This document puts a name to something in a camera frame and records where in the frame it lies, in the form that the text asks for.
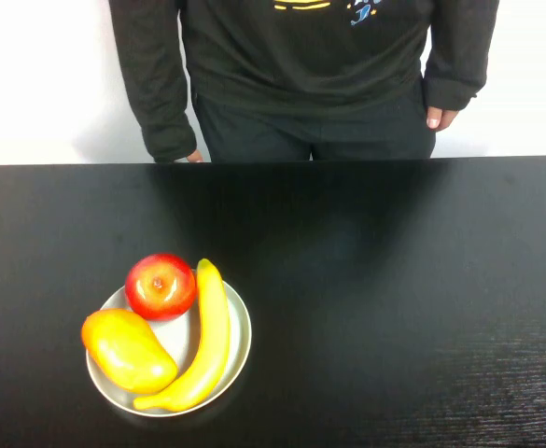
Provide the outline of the person's left hand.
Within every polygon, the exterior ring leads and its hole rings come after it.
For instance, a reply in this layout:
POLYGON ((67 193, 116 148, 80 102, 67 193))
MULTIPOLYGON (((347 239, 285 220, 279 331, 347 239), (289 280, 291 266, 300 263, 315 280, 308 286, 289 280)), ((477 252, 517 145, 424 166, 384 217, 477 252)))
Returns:
POLYGON ((457 110, 429 106, 427 108, 427 126, 432 131, 441 132, 451 126, 458 114, 457 110))

